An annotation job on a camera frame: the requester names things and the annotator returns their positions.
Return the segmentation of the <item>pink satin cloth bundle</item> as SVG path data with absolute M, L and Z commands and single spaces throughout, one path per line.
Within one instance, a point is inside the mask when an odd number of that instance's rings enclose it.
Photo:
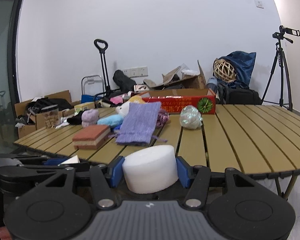
M 164 109 L 159 109 L 158 117 L 157 117 L 157 123 L 156 128 L 163 127 L 170 119 L 170 115 L 168 112 Z

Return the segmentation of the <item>white plush toy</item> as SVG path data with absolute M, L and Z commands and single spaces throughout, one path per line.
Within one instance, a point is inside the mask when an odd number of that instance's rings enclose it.
M 129 112 L 129 104 L 130 102 L 127 101 L 125 103 L 123 103 L 121 106 L 117 106 L 115 108 L 115 111 L 118 115 L 122 116 L 123 118 L 125 118 Z

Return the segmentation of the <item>lilac fuzzy slipper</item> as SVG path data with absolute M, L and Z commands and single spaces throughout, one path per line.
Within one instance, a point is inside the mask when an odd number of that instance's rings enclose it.
M 97 109 L 89 109 L 82 113 L 82 126 L 88 127 L 91 125 L 97 124 L 97 121 L 99 119 L 99 112 Z

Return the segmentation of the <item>white wall socket strip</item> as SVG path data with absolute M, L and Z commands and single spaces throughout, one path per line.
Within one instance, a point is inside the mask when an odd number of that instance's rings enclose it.
M 127 77 L 147 77 L 148 76 L 148 68 L 147 68 L 147 66 L 133 67 L 133 68 L 128 68 L 128 69 L 123 69 L 122 72 Z

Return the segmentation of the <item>yellow plush toy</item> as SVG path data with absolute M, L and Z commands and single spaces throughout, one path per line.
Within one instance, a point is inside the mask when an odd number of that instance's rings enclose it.
M 144 104 L 146 103 L 141 96 L 139 95 L 135 95 L 135 96 L 132 96 L 128 102 L 132 102 L 132 103 L 140 103 L 140 104 Z

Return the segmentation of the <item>blue water bottle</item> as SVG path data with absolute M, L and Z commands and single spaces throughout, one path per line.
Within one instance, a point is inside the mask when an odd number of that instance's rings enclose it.
M 218 80 L 216 77 L 212 76 L 211 78 L 208 79 L 208 82 L 206 84 L 206 87 L 213 90 L 214 92 L 217 91 L 218 89 Z

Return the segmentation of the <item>clear jar with black lid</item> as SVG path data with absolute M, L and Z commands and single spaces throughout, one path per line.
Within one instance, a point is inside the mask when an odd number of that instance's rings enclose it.
M 53 128 L 59 125 L 60 118 L 58 105 L 46 106 L 42 108 L 41 113 L 46 128 Z

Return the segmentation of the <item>yellow small carton box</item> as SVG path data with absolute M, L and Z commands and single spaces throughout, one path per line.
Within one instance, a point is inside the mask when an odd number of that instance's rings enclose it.
M 80 103 L 74 106 L 74 109 L 76 112 L 80 111 L 85 111 L 89 109 L 94 109 L 95 108 L 95 103 L 94 102 L 85 102 L 85 103 Z

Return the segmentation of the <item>blue fabric bag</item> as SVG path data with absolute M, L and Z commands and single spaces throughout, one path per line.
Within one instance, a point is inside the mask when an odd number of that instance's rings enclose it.
M 236 74 L 235 79 L 232 79 L 230 82 L 223 81 L 223 83 L 230 88 L 249 89 L 256 56 L 256 52 L 233 51 L 226 56 L 218 58 L 217 60 L 224 60 L 230 63 Z

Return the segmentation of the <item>light blue plush toy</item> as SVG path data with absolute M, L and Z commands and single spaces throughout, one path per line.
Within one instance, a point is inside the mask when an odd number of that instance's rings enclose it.
M 109 127 L 116 127 L 122 124 L 124 117 L 119 114 L 110 115 L 104 118 L 100 118 L 97 121 L 98 125 L 107 125 Z

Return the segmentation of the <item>iridescent wrap ball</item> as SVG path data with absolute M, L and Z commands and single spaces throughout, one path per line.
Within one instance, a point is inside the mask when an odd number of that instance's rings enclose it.
M 181 127 L 195 130 L 202 126 L 202 115 L 196 107 L 188 105 L 181 110 L 179 116 Z

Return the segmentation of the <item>red fruit cardboard box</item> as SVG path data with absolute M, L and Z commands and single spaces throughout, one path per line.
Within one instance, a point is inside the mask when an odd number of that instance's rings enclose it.
M 178 114 L 186 106 L 193 106 L 201 114 L 215 114 L 216 95 L 211 89 L 150 90 L 140 94 L 145 102 L 160 102 L 168 113 Z

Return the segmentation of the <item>red and tan sponge block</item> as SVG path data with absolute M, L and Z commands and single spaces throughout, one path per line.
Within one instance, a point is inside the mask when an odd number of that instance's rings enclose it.
M 96 150 L 107 140 L 110 133 L 107 125 L 91 125 L 77 132 L 72 138 L 72 144 L 78 150 Z

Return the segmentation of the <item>white foam cylinder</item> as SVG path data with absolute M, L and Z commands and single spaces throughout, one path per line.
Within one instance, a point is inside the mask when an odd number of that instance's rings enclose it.
M 177 162 L 171 145 L 136 151 L 125 157 L 122 169 L 129 190 L 136 194 L 159 192 L 178 180 Z

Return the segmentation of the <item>purple knitted pouch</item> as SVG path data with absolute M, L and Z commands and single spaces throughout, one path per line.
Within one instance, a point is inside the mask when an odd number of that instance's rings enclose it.
M 119 131 L 116 143 L 119 145 L 145 146 L 151 143 L 156 128 L 157 117 L 161 109 L 160 102 L 132 103 Z

